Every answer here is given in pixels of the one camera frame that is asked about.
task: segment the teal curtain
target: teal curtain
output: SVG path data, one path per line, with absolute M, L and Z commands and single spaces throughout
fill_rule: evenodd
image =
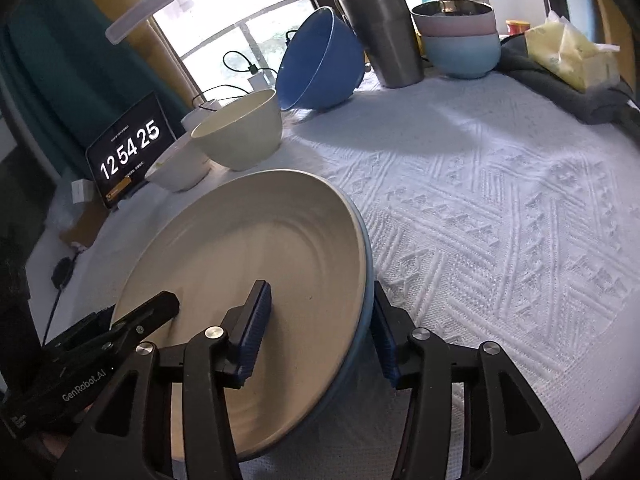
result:
M 0 29 L 0 73 L 31 134 L 59 173 L 91 178 L 84 152 L 128 108 L 158 96 L 174 134 L 190 109 L 92 0 L 23 0 Z

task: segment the screw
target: screw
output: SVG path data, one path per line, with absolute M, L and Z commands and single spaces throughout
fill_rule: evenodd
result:
M 429 332 L 426 328 L 419 326 L 418 328 L 415 328 L 413 332 L 411 332 L 411 335 L 414 339 L 425 341 L 426 339 L 431 337 L 431 332 Z
M 149 355 L 153 351 L 154 351 L 153 343 L 149 343 L 147 341 L 142 342 L 138 346 L 136 346 L 136 352 L 138 352 L 140 355 Z
M 482 350 L 487 352 L 489 355 L 496 355 L 500 353 L 500 345 L 493 341 L 487 341 L 482 345 Z
M 222 337 L 225 330 L 221 326 L 210 326 L 204 331 L 204 335 L 209 339 L 218 339 Z

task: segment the table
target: table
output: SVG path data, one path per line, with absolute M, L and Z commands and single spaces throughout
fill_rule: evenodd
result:
M 577 460 L 635 410 L 640 158 L 619 130 L 580 124 L 497 73 L 431 73 L 395 90 L 369 74 L 344 104 L 285 124 L 280 149 L 250 171 L 305 170 L 345 191 L 392 304 L 447 342 L 500 343 Z M 81 255 L 52 333 L 113 304 L 154 235 L 240 174 L 216 166 L 187 192 L 148 185 L 123 203 Z M 245 478 L 390 477 L 408 397 L 382 378 L 370 341 L 360 360 L 319 419 L 242 465 Z M 450 478 L 462 399 L 454 385 Z

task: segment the beige plate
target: beige plate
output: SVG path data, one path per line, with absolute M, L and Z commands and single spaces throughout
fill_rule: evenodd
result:
M 225 391 L 243 459 L 292 430 L 331 385 L 360 318 L 366 273 L 364 238 L 340 193 L 307 173 L 265 171 L 180 213 L 136 264 L 113 319 L 169 290 L 180 314 L 149 339 L 181 344 L 243 304 L 255 280 L 271 283 L 273 310 L 254 374 L 242 390 Z M 175 458 L 184 457 L 181 403 L 174 387 Z

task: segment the black cord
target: black cord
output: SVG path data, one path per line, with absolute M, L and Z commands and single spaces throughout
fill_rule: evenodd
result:
M 196 95 L 196 97 L 194 97 L 191 100 L 191 106 L 193 106 L 193 102 L 198 98 L 201 97 L 203 98 L 205 101 L 207 100 L 206 97 L 204 97 L 204 94 L 206 94 L 207 92 L 209 92 L 210 90 L 215 90 L 216 88 L 220 88 L 222 86 L 228 86 L 229 88 L 235 88 L 236 90 L 240 90 L 242 92 L 244 92 L 245 94 L 248 94 L 249 92 L 247 90 L 245 90 L 244 88 L 240 88 L 239 86 L 236 85 L 227 85 L 227 84 L 222 84 L 222 85 L 217 85 L 217 86 L 212 86 L 211 88 L 208 88 L 202 92 L 200 92 L 198 95 Z M 223 99 L 236 99 L 235 97 L 223 97 Z M 203 110 L 209 110 L 210 112 L 213 112 L 214 110 L 210 110 L 210 108 L 207 108 L 205 106 L 202 105 L 198 105 L 198 108 L 202 108 Z
M 49 320 L 47 321 L 47 327 L 44 329 L 44 336 L 42 336 L 42 346 L 45 345 L 47 341 L 47 335 L 49 335 L 49 329 L 51 328 L 51 322 L 53 321 L 53 316 L 56 313 L 56 309 L 58 308 L 58 302 L 60 301 L 60 296 L 62 296 L 62 291 L 65 290 L 66 286 L 71 280 L 71 276 L 74 273 L 74 269 L 76 268 L 76 260 L 78 259 L 78 255 L 80 251 L 76 251 L 73 259 L 71 258 L 62 258 L 56 265 L 56 268 L 53 271 L 53 276 L 51 277 L 51 281 L 53 285 L 57 288 L 58 293 L 56 294 L 56 300 L 53 302 L 53 307 L 51 308 L 51 313 L 49 314 Z
M 251 66 L 253 63 L 251 61 L 249 61 L 249 58 L 247 56 L 245 56 L 242 52 L 238 52 L 237 50 L 229 50 L 228 52 L 225 52 L 225 55 L 222 56 L 222 64 L 224 66 L 226 66 L 229 70 L 231 70 L 232 72 L 251 72 L 251 70 L 247 69 L 247 70 L 237 70 L 235 68 L 231 68 L 228 64 L 226 64 L 225 61 L 225 57 L 227 54 L 238 54 L 238 56 L 242 56 L 244 57 L 244 59 L 247 62 L 247 65 Z

